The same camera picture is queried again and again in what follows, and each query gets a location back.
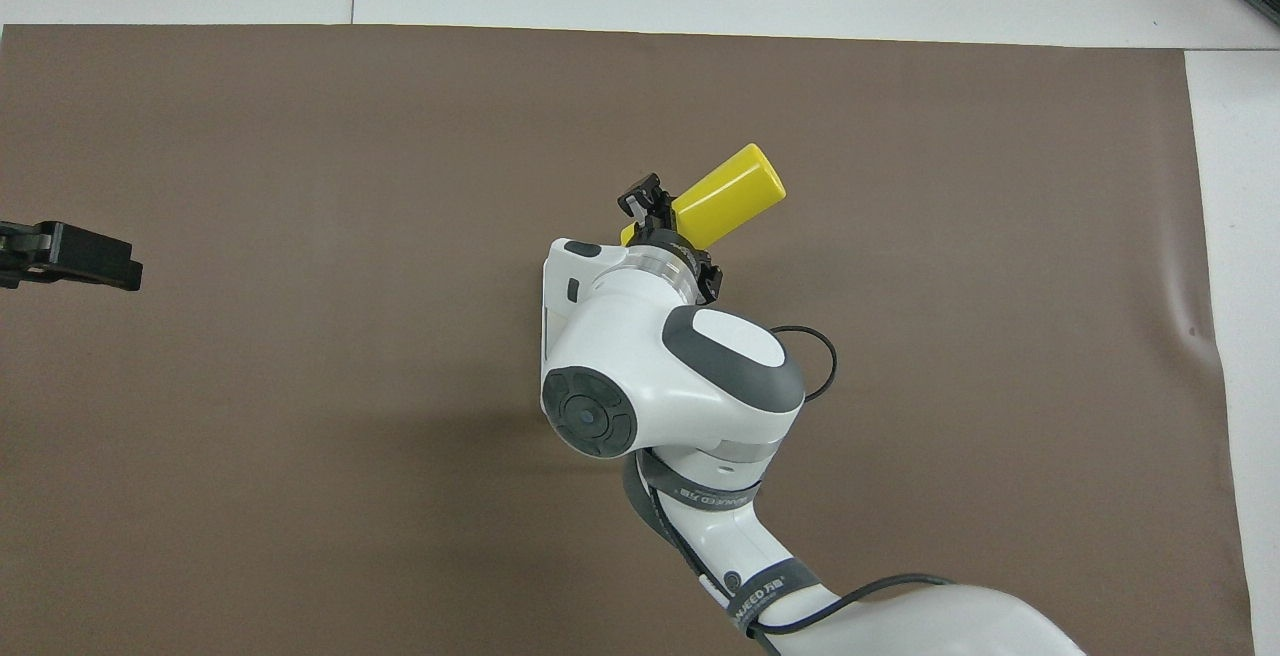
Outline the brown paper mat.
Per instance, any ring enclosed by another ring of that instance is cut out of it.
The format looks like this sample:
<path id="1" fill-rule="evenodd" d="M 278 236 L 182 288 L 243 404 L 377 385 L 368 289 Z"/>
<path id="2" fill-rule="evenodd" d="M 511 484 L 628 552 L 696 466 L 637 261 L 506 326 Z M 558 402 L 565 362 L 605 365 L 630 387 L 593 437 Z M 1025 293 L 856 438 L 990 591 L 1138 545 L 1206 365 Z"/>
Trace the brown paper mat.
<path id="1" fill-rule="evenodd" d="M 759 656 L 539 404 L 541 264 L 745 144 L 719 305 L 824 332 L 756 501 L 845 593 L 1015 594 L 1088 656 L 1253 656 L 1179 50 L 14 26 L 0 656 Z"/>

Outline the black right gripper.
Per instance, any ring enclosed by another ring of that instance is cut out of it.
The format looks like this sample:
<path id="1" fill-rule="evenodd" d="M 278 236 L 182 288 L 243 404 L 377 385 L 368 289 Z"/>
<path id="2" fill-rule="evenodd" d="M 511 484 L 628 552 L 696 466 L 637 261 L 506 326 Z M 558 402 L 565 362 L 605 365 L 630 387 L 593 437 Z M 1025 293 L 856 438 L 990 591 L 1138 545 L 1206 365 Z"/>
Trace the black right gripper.
<path id="1" fill-rule="evenodd" d="M 677 232 L 675 200 L 660 184 L 660 177 L 650 173 L 617 197 L 622 213 L 632 224 L 622 229 L 621 237 L 639 236 L 640 246 L 654 246 L 672 252 L 698 282 L 699 302 L 714 302 L 719 297 L 723 272 L 707 250 L 698 249 Z"/>

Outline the silver digital kitchen scale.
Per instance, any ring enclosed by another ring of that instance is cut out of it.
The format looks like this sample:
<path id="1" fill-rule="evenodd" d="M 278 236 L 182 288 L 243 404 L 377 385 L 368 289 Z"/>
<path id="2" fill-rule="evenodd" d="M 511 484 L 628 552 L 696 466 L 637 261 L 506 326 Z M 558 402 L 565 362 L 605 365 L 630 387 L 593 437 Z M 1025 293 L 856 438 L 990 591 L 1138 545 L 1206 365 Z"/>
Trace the silver digital kitchen scale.
<path id="1" fill-rule="evenodd" d="M 559 314 L 559 293 L 563 284 L 558 266 L 548 254 L 541 269 L 541 363 L 548 359 L 564 327 L 564 318 Z"/>

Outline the yellow squeeze bottle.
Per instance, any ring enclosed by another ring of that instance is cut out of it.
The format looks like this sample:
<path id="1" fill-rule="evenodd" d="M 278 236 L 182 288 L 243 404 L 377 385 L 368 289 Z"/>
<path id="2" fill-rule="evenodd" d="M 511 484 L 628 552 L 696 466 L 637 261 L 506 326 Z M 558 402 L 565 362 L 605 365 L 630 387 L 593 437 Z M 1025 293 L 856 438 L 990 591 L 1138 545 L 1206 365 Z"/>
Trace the yellow squeeze bottle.
<path id="1" fill-rule="evenodd" d="M 777 170 L 758 145 L 748 144 L 673 197 L 677 232 L 707 250 L 785 197 Z M 621 237 L 621 243 L 631 240 Z"/>

